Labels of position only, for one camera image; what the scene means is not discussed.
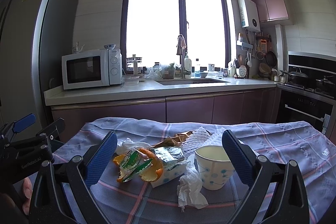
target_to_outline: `window frame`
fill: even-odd
[[[128,14],[128,2],[129,0],[123,0],[121,9],[121,26],[120,26],[120,52],[122,55],[122,67],[125,72],[127,72],[127,62],[126,62],[126,33],[127,33],[127,14]],[[187,38],[187,19],[186,19],[186,6],[185,0],[178,0],[179,3],[179,26],[180,34],[185,38],[185,43],[187,45],[186,52],[188,51],[188,38]],[[225,64],[230,62],[231,56],[231,42],[230,42],[230,26],[229,26],[229,16],[227,9],[227,1],[221,0],[223,20],[224,20],[224,37],[225,37]]]

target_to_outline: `countertop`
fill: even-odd
[[[223,91],[248,90],[276,87],[277,82],[257,79],[235,79],[224,77],[212,78],[219,83],[162,85],[154,80],[145,80],[134,86],[106,86],[63,90],[63,86],[44,92],[47,106],[68,105],[91,102],[106,102],[117,100],[132,100],[145,98],[159,98],[199,93],[214,93]]]

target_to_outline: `towel hanging on faucet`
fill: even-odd
[[[182,49],[185,49],[187,47],[185,43],[184,36],[182,34],[178,35],[177,37],[177,53],[176,55],[182,55]]]

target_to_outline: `kitchen sink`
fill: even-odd
[[[227,81],[220,81],[216,79],[172,79],[157,81],[161,85],[189,85],[189,84],[208,84],[208,83],[228,83]]]

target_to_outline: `microwave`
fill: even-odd
[[[120,49],[91,50],[64,55],[62,75],[65,90],[121,84]]]

